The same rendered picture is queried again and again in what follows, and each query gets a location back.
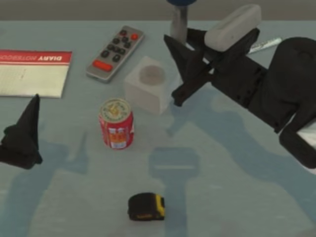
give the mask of table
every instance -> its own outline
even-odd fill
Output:
[[[124,24],[147,34],[139,50],[111,84],[87,78],[87,64]],[[316,39],[315,26],[263,22],[259,41]],[[160,117],[133,108],[132,146],[105,147],[98,110],[106,99],[123,96],[123,80],[139,60],[150,56],[170,77],[177,75],[162,40],[168,31],[169,22],[0,22],[3,49],[74,52],[63,98],[41,100],[43,164],[29,171],[0,165],[1,237],[315,236],[316,177],[280,146],[272,129],[210,85]],[[274,50],[251,57],[267,67]],[[0,130],[28,101],[0,98]],[[139,192],[165,197],[165,221],[128,219],[127,200]]]

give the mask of tape measure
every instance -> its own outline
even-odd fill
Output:
[[[164,220],[164,198],[154,193],[141,193],[128,200],[128,215],[132,221]]]

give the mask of soda can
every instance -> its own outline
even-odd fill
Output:
[[[130,105],[123,99],[106,101],[99,113],[99,122],[105,144],[122,150],[134,139],[134,117]]]

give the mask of can lid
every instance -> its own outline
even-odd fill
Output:
[[[111,123],[123,122],[128,118],[130,113],[130,105],[123,99],[107,100],[100,110],[100,115],[104,121]]]

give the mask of white cube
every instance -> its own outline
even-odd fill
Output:
[[[124,81],[125,99],[153,114],[160,115],[180,85],[180,76],[169,78],[160,62],[145,56]]]

